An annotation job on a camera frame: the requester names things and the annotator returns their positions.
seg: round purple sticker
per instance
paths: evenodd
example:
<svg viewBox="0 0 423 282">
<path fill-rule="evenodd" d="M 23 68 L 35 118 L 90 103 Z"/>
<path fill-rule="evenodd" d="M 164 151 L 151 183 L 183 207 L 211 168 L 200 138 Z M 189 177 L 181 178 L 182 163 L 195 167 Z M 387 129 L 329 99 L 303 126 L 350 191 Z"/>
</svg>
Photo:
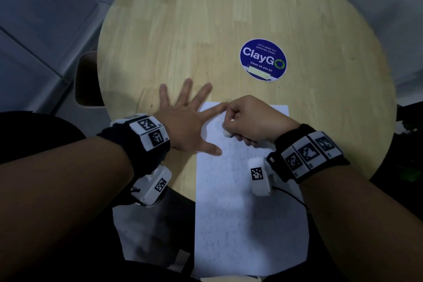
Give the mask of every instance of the round purple sticker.
<svg viewBox="0 0 423 282">
<path fill-rule="evenodd" d="M 239 53 L 245 71 L 261 81 L 275 81 L 286 71 L 286 57 L 282 49 L 266 39 L 253 39 L 241 47 Z"/>
</svg>

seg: forearm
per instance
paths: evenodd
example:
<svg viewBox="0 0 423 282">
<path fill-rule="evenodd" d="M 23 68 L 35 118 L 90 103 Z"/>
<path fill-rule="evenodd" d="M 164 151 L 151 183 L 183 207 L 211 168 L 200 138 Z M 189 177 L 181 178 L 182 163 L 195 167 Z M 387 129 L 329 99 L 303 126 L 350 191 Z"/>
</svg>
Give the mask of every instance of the forearm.
<svg viewBox="0 0 423 282">
<path fill-rule="evenodd" d="M 0 165 L 0 279 L 99 214 L 131 181 L 117 144 L 93 137 Z"/>
<path fill-rule="evenodd" d="M 333 260 L 349 279 L 423 279 L 422 222 L 352 167 L 320 171 L 300 189 Z"/>
</svg>

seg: hand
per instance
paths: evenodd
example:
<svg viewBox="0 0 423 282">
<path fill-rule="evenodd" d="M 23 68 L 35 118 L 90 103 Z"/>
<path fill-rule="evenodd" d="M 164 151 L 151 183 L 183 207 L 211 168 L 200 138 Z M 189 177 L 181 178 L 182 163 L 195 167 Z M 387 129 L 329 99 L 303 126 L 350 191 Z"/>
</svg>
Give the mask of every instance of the hand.
<svg viewBox="0 0 423 282">
<path fill-rule="evenodd" d="M 299 126 L 299 122 L 251 95 L 230 102 L 223 122 L 225 130 L 247 145 L 262 140 L 273 143 L 282 134 Z"/>
<path fill-rule="evenodd" d="M 209 119 L 224 112 L 228 103 L 220 103 L 205 111 L 198 112 L 213 87 L 210 83 L 205 84 L 189 103 L 192 86 L 192 79 L 186 79 L 176 104 L 170 106 L 167 86 L 161 84 L 160 110 L 154 114 L 154 117 L 165 126 L 172 148 L 186 152 L 196 150 L 220 156 L 222 150 L 219 147 L 201 138 L 201 128 Z"/>
</svg>

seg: white paper scrap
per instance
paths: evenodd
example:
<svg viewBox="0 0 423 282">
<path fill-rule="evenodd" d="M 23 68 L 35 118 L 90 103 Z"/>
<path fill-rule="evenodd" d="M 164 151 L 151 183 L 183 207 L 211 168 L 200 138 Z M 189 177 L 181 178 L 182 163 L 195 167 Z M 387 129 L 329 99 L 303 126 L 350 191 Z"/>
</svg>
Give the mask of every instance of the white paper scrap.
<svg viewBox="0 0 423 282">
<path fill-rule="evenodd" d="M 217 104 L 206 102 L 201 110 Z M 288 115 L 288 106 L 272 107 Z M 193 276 L 267 276 L 304 262 L 309 238 L 304 206 L 281 191 L 269 197 L 251 191 L 248 159 L 266 157 L 274 146 L 247 147 L 225 137 L 224 117 L 220 114 L 202 130 L 206 141 L 222 149 L 222 156 L 197 154 Z M 276 186 L 302 200 L 293 180 L 276 180 Z"/>
</svg>

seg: yellow tape on sticker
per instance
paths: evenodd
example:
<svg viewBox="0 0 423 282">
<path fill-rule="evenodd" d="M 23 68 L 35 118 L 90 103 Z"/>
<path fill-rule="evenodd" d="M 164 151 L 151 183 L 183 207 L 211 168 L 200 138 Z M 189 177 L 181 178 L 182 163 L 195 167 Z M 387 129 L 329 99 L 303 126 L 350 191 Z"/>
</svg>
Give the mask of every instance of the yellow tape on sticker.
<svg viewBox="0 0 423 282">
<path fill-rule="evenodd" d="M 270 74 L 269 73 L 263 72 L 263 71 L 255 68 L 253 66 L 248 67 L 248 72 L 250 72 L 251 74 L 257 75 L 257 76 L 259 76 L 261 78 L 264 78 L 264 79 L 270 79 Z"/>
</svg>

